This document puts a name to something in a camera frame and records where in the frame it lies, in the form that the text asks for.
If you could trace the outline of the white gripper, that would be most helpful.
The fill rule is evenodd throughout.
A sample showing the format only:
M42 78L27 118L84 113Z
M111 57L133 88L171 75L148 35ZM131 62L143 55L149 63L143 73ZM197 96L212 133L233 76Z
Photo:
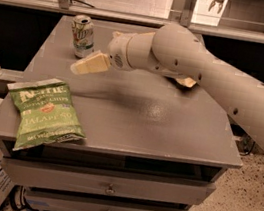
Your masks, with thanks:
M127 50L134 34L114 31L112 32L112 35L112 40L108 44L108 55L101 51L95 51L87 57L77 60L70 66L72 73L77 75L97 72L101 73L108 71L111 64L115 69L131 71L132 67L128 62Z

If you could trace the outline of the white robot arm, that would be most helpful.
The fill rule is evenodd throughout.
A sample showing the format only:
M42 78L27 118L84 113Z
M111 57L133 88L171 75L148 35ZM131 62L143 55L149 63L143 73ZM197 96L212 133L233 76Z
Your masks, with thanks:
M148 33L113 33L106 53L96 51L71 64L80 75L146 70L202 87L264 151L264 83L209 52L201 36L179 24Z

